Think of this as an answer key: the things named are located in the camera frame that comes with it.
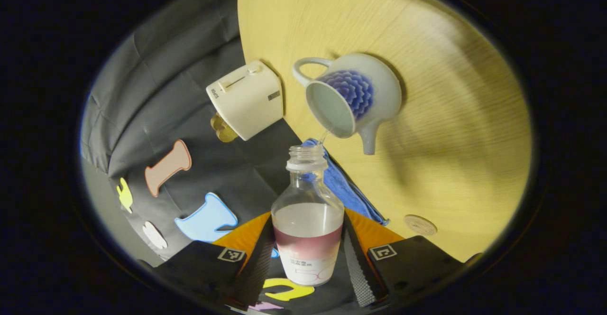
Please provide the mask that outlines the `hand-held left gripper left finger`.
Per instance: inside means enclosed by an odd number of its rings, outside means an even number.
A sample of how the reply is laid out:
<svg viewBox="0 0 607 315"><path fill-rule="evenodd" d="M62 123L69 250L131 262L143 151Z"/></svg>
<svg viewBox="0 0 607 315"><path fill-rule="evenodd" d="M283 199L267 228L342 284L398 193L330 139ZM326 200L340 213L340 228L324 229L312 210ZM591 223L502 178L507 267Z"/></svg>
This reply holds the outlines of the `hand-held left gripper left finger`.
<svg viewBox="0 0 607 315"><path fill-rule="evenodd" d="M212 243L192 241L150 271L204 306L245 310L257 300L270 268L275 232L263 213Z"/></svg>

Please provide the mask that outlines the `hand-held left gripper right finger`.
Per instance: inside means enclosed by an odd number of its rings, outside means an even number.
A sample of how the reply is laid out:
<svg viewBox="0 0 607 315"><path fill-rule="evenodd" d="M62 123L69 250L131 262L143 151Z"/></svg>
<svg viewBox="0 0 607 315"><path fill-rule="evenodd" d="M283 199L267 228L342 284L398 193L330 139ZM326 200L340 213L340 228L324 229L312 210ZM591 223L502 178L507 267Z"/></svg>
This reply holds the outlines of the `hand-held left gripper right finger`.
<svg viewBox="0 0 607 315"><path fill-rule="evenodd" d="M423 236L405 239L350 209L343 216L342 244L358 305L369 309L421 300L480 257L459 261Z"/></svg>

